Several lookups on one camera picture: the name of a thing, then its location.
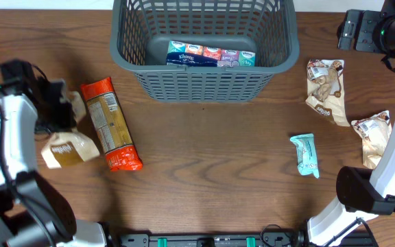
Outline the beige cookie bag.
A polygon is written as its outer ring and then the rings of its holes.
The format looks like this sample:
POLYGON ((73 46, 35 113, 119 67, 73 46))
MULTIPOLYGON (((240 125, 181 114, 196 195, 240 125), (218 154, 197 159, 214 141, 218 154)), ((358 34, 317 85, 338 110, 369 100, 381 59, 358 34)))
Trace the beige cookie bag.
POLYGON ((349 127, 345 111, 344 60, 310 59, 306 104, 330 122, 349 127))

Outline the orange cookie package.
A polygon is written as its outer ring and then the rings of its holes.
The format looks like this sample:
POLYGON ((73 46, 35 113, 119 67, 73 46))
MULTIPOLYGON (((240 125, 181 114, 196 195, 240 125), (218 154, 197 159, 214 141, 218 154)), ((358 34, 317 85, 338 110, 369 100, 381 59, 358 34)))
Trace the orange cookie package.
POLYGON ((111 171, 137 171, 138 156, 110 77, 81 85, 81 91, 111 171))

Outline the Kleenex tissue multipack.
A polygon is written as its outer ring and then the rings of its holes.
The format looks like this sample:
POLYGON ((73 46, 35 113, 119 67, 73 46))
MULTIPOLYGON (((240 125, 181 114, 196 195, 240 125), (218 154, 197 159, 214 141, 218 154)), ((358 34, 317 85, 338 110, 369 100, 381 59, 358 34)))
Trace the Kleenex tissue multipack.
POLYGON ((256 54, 251 51, 221 49, 170 41, 165 62, 167 65, 188 67, 254 67, 256 54))

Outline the teal snack wrapper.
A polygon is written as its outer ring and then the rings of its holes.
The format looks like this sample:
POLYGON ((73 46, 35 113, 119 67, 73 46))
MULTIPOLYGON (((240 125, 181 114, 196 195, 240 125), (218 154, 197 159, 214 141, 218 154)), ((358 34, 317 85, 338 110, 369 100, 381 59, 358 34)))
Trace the teal snack wrapper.
POLYGON ((299 134, 289 139, 296 147, 298 171, 302 176, 313 175, 315 178, 320 177, 318 168, 318 158, 314 143, 314 135, 299 134))

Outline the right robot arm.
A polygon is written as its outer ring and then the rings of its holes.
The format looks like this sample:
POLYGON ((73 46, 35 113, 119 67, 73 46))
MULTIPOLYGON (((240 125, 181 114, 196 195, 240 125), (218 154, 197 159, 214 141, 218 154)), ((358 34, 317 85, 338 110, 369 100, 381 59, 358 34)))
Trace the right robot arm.
MULTIPOLYGON (((379 12, 347 11, 337 35, 340 49, 384 54, 383 63, 395 73, 395 1, 385 1, 379 12)), ((379 215, 395 213, 395 122, 379 164, 374 169, 341 168, 336 192, 336 198, 293 238, 294 246, 338 246, 343 240, 377 245, 371 232, 362 236, 352 231, 379 215)))

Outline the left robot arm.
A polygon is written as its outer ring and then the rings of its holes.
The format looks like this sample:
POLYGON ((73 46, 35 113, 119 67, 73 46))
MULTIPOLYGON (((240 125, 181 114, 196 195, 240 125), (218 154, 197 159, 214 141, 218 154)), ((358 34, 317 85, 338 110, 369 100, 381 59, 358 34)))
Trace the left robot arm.
POLYGON ((38 172, 37 134, 49 135, 42 155, 50 168, 99 155, 77 130, 86 114, 80 94, 24 60, 3 62, 0 72, 0 246, 111 246, 107 225, 77 219, 38 172))

